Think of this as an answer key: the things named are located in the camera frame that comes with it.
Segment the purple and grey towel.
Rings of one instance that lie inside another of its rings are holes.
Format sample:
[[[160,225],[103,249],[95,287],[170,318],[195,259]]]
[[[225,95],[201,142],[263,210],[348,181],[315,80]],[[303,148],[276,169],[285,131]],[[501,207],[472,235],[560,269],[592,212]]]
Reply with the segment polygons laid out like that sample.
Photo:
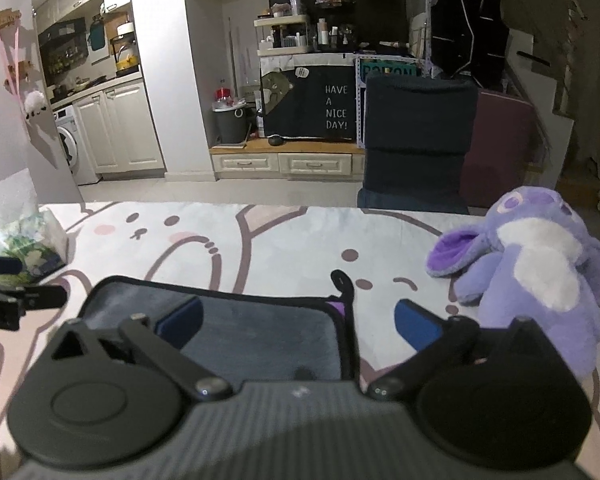
[[[262,297],[113,276],[87,296],[79,317],[88,327],[108,330],[141,313],[155,330],[160,314],[197,296],[204,322],[180,352],[234,388],[250,380],[353,380],[354,288],[340,270],[330,279],[335,296]]]

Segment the green floral tissue pack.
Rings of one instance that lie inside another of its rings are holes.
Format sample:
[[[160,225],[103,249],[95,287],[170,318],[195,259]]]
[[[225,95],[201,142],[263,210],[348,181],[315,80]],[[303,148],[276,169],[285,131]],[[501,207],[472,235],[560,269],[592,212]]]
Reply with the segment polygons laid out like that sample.
[[[48,208],[38,204],[27,169],[0,181],[0,256],[22,263],[19,274],[0,274],[0,284],[44,280],[66,265],[68,247],[66,231]]]

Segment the cartoon bunny table cloth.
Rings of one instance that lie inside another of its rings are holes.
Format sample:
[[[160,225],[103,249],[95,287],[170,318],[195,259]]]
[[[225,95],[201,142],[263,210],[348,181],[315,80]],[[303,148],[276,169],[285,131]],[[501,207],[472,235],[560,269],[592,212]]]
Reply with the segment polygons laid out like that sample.
[[[19,463],[5,422],[9,396],[53,329],[107,276],[311,296],[328,292],[330,271],[343,270],[356,292],[364,382],[412,352],[393,324],[399,299],[437,314],[460,310],[452,284],[429,276],[425,261],[439,235],[466,226],[466,216],[186,203],[57,205],[54,214],[72,237],[69,265],[59,275],[70,300],[64,312],[30,314],[17,333],[0,331],[0,479]]]

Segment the purple plush toy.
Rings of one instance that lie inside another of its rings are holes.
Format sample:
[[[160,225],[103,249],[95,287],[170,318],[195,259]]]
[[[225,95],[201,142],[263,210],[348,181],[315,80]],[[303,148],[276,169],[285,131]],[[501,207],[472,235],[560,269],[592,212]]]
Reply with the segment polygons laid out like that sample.
[[[578,379],[596,367],[600,343],[600,241],[556,191],[521,186],[484,218],[442,234],[426,261],[454,276],[459,304],[486,328],[532,318]]]

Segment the white washing machine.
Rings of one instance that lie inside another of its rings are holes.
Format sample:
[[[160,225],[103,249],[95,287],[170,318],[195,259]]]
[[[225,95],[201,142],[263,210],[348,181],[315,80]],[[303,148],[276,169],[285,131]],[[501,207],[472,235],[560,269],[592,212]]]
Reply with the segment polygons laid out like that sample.
[[[82,133],[76,122],[73,107],[67,105],[54,110],[55,125],[64,148],[67,164],[77,186],[99,182],[99,175],[88,154]]]

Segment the white kitchen cabinet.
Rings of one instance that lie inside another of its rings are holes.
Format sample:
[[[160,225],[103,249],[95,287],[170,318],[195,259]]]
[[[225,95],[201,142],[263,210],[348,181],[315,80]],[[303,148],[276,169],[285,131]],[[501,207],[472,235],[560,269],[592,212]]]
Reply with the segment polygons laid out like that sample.
[[[101,84],[72,108],[96,174],[166,169],[142,77]]]

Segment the dark blue chair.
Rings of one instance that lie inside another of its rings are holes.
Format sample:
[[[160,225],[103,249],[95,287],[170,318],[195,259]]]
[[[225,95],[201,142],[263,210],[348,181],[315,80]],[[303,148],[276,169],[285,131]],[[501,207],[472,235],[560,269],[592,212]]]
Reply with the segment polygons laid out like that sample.
[[[460,176],[477,104],[468,80],[368,76],[358,206],[467,214]]]

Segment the white drawer cabinet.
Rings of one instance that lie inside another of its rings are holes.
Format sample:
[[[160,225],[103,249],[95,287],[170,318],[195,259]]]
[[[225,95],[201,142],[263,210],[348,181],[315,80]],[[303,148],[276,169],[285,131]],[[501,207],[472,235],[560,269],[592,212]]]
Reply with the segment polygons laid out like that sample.
[[[241,148],[209,150],[218,179],[353,181],[363,179],[365,153],[355,143],[292,141],[279,146],[251,139]]]

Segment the dark grey trash bin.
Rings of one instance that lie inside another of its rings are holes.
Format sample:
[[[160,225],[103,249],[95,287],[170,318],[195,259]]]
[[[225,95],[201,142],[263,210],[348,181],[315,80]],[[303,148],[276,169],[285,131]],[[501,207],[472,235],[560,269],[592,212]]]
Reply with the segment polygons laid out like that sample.
[[[249,108],[245,104],[223,107],[213,111],[218,128],[219,144],[243,144],[249,134]]]

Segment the maroon cushioned panel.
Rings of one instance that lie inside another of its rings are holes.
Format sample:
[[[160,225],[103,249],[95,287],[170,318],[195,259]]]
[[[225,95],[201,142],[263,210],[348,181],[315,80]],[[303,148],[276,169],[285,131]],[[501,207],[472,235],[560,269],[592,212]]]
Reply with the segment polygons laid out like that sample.
[[[531,103],[490,90],[478,93],[471,147],[460,176],[460,196],[469,207],[488,208],[524,180],[535,134]]]

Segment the black have a nice day cloth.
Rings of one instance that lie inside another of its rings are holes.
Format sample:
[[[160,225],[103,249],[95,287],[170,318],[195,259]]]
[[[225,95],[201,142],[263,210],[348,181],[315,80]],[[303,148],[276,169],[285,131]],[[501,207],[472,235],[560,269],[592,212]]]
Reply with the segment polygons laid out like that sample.
[[[354,67],[313,65],[262,76],[264,134],[290,140],[352,142],[356,130]]]

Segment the green paton sign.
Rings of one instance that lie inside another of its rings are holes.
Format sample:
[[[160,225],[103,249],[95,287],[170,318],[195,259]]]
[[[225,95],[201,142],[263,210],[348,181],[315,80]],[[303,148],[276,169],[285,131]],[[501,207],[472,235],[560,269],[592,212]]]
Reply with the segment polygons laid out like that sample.
[[[400,55],[356,54],[354,56],[356,145],[365,148],[366,80],[370,75],[429,77],[426,63]]]

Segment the black hanging garment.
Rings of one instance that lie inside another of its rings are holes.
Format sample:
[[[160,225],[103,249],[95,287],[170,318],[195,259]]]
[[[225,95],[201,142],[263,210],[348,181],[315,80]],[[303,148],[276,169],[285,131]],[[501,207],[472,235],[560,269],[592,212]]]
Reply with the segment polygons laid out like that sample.
[[[442,74],[466,74],[483,89],[500,91],[509,28],[502,0],[437,0],[431,7],[431,62]]]

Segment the cream tiered shelf rack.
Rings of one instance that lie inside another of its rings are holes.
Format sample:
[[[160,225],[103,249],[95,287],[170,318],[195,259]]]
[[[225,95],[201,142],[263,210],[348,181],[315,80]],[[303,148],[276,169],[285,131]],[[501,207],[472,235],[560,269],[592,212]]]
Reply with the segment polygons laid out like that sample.
[[[257,56],[306,54],[313,50],[310,19],[306,14],[267,16],[253,21],[257,35]]]

